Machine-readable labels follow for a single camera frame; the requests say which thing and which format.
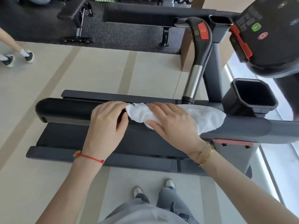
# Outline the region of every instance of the sneaker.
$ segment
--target sneaker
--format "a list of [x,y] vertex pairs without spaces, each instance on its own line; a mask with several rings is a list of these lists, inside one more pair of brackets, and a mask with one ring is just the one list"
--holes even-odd
[[171,178],[166,179],[165,187],[176,189],[176,185]]
[[29,56],[25,57],[27,63],[28,64],[32,64],[33,60],[34,60],[34,54],[33,54],[33,52],[31,52],[30,50],[26,50],[25,52],[29,54]]
[[139,193],[143,193],[143,191],[141,190],[141,188],[139,186],[136,186],[135,188],[133,188],[133,199],[135,199],[135,197],[139,194]]
[[14,55],[11,55],[11,54],[7,54],[7,55],[4,55],[5,57],[8,58],[8,60],[6,61],[1,61],[3,64],[5,64],[7,67],[13,67],[13,62],[15,61],[15,56]]

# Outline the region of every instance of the person's left hand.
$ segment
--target person's left hand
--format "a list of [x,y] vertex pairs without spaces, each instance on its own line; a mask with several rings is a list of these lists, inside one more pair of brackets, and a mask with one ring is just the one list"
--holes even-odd
[[117,119],[128,104],[109,101],[98,105],[91,115],[90,126],[84,142],[82,154],[99,160],[106,160],[116,149],[127,129],[129,120],[125,112],[117,127]]

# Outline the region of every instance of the red button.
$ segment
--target red button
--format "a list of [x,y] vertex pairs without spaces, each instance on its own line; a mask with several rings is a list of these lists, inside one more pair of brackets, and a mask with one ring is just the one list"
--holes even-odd
[[209,31],[207,30],[207,26],[205,25],[204,22],[198,25],[198,29],[202,40],[209,40]]

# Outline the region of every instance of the white towel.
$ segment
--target white towel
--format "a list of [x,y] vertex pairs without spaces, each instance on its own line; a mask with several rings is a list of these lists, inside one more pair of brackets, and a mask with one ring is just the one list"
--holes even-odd
[[[226,116],[224,112],[213,107],[201,105],[179,106],[191,115],[196,125],[198,135],[221,127]],[[126,111],[129,117],[136,122],[145,123],[147,120],[151,119],[161,124],[161,122],[155,117],[154,113],[144,103],[134,103],[131,105],[127,105]]]

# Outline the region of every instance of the jeans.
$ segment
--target jeans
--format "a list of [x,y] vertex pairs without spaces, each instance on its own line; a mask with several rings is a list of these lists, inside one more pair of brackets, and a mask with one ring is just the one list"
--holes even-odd
[[[150,201],[146,195],[139,193],[132,201],[123,203],[117,207],[110,215],[107,216],[107,218],[117,214],[127,207],[144,203],[150,203]],[[159,192],[157,207],[173,212],[189,224],[199,224],[191,214],[187,205],[176,194],[176,190],[173,187],[164,187],[161,189]]]

